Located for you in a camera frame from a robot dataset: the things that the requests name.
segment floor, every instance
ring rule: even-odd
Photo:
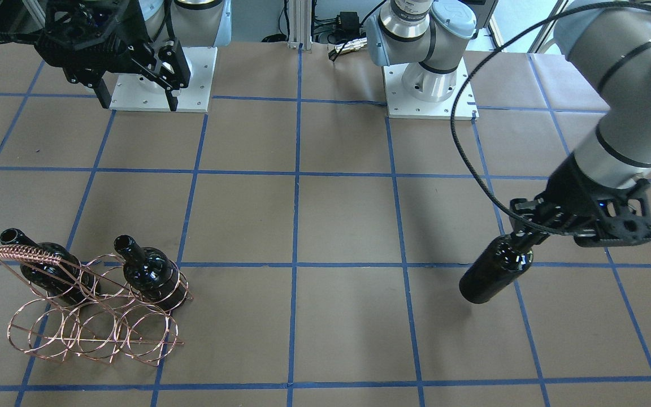
[[[101,109],[0,46],[0,232],[80,259],[127,233],[196,297],[159,368],[56,365],[8,345],[33,296],[0,266],[0,405],[651,406],[651,243],[553,237],[468,303],[459,278],[508,222],[447,122],[387,118],[367,54],[325,53],[221,49],[203,115]],[[539,193],[607,109],[553,55],[504,54],[474,92],[480,119],[457,128],[504,201]]]

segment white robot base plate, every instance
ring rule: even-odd
[[[218,49],[191,47],[184,48],[184,53],[190,62],[192,77],[189,86],[184,88],[177,98],[177,111],[207,113]],[[120,75],[109,108],[129,111],[170,111],[165,90],[149,80],[140,81],[139,75]]]
[[[443,119],[448,120],[452,115],[452,107],[457,91],[462,87],[467,78],[466,64],[462,61],[457,68],[457,84],[454,92],[447,99],[439,103],[430,103],[419,100],[409,95],[401,82],[401,75],[408,64],[390,65],[383,67],[385,82],[385,100],[388,103],[388,116],[395,119]],[[474,99],[474,91],[468,84],[463,91],[457,105],[456,120],[471,120],[479,117],[479,111]]]

